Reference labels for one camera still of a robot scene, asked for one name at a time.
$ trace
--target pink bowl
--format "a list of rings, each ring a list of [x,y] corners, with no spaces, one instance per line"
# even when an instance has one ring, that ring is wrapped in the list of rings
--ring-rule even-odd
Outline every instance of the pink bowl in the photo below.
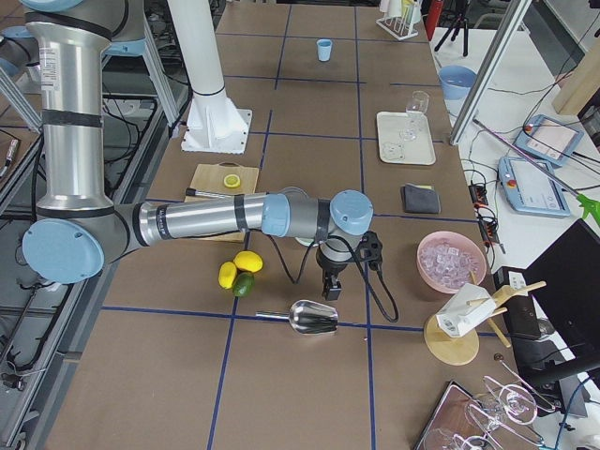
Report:
[[[433,289],[441,293],[457,293],[458,288],[451,288],[442,284],[440,281],[432,278],[427,272],[426,268],[421,263],[419,255],[422,250],[425,251],[427,248],[435,247],[439,244],[447,243],[450,248],[457,248],[461,253],[468,253],[473,261],[475,267],[472,269],[474,273],[475,281],[474,284],[480,284],[487,271],[486,256],[483,254],[481,249],[469,238],[458,234],[457,232],[433,232],[428,234],[419,243],[419,247],[416,250],[416,267],[419,270],[421,278]]]

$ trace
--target metal scoop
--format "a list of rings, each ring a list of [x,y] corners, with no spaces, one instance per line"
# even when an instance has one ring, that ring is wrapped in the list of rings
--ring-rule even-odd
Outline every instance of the metal scoop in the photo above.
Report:
[[[311,300],[298,300],[290,307],[290,313],[257,311],[256,317],[265,319],[288,319],[292,328],[302,335],[333,333],[338,329],[338,312]]]

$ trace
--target white tray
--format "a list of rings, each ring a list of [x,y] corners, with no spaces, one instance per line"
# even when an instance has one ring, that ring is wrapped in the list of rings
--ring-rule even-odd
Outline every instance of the white tray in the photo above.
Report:
[[[435,162],[435,151],[431,141],[427,117],[421,121],[416,139],[404,141],[400,131],[408,127],[410,118],[405,112],[378,112],[377,135],[379,158],[391,164],[431,165]]]

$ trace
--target white pillar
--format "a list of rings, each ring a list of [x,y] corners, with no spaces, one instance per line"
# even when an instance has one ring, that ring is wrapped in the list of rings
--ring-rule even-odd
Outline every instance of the white pillar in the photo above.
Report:
[[[169,9],[194,90],[182,149],[244,153],[252,111],[227,97],[208,0],[169,0]]]

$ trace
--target white table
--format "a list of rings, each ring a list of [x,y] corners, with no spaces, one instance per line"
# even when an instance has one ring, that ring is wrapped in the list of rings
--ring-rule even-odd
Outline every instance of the white table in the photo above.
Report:
[[[442,38],[445,28],[438,28],[435,31],[431,41],[431,49]],[[434,57],[440,66],[461,65],[471,68],[475,72],[479,69],[489,44],[491,43],[494,32],[489,30],[469,30],[469,55],[462,56],[462,34],[455,42],[449,39],[444,42],[438,52],[434,52]],[[529,34],[524,31],[517,32],[509,45],[499,67],[494,74],[489,88],[527,92],[542,89],[554,83],[554,77],[548,70],[541,55],[535,48]],[[478,114],[476,117],[486,126],[497,131],[507,131],[518,128],[529,114],[533,105],[545,94],[544,92],[532,93],[528,95],[517,95],[487,90],[483,95],[481,103],[478,105]],[[552,99],[560,92],[560,88],[555,86],[542,102],[537,113],[545,114],[549,117],[559,119],[563,123],[576,122],[575,116],[559,116],[552,108]],[[458,111],[456,101],[447,101],[446,106],[449,111],[456,113]],[[583,129],[581,124],[574,126]],[[486,164],[493,168],[498,167],[498,160],[506,156],[509,148],[497,141],[495,138],[482,132],[476,124],[470,124],[466,132],[458,143],[460,155],[462,158],[469,158],[479,163]],[[518,130],[506,134],[512,142],[518,134]],[[592,143],[592,140],[586,134],[577,146],[576,151],[580,154],[598,159],[598,151]],[[591,161],[586,164],[600,171],[600,165]],[[474,166],[463,160],[465,169],[475,168],[481,172],[487,181],[493,181],[496,173],[482,165]],[[600,175],[591,172],[572,159],[555,171],[564,182],[572,188],[583,188],[600,184]],[[472,172],[465,172],[467,181],[471,179],[474,183],[482,181],[481,176]],[[586,196],[592,199],[600,199],[600,188],[586,190]],[[490,208],[496,213],[500,226],[498,235],[502,242],[505,253],[499,246],[494,246],[495,261],[493,261],[492,272],[499,267],[508,265],[514,267],[528,267],[546,248],[548,248],[575,220],[581,217],[582,209],[577,200],[570,194],[565,193],[565,198],[571,209],[571,216],[566,218],[550,218],[539,216],[527,216],[516,213],[509,205],[501,191],[496,192],[494,183],[487,185],[487,198]],[[595,223],[592,217],[588,217],[586,222],[600,234],[600,227]],[[488,254],[490,264],[492,264],[491,251]],[[556,337],[555,343],[558,348],[564,347],[564,342],[560,337]],[[570,359],[573,355],[568,352],[564,355]],[[600,392],[595,389],[592,382],[588,382],[586,387],[592,394],[592,399],[600,401]],[[598,434],[600,431],[600,407],[590,405],[587,408],[589,418],[575,419],[569,418],[568,423],[575,426],[577,431],[564,432],[562,435],[561,448],[575,448],[584,443],[586,436]],[[543,419],[538,419],[535,423],[536,429],[546,438],[548,446],[553,446],[558,431],[558,423],[562,419],[561,414],[552,414]]]

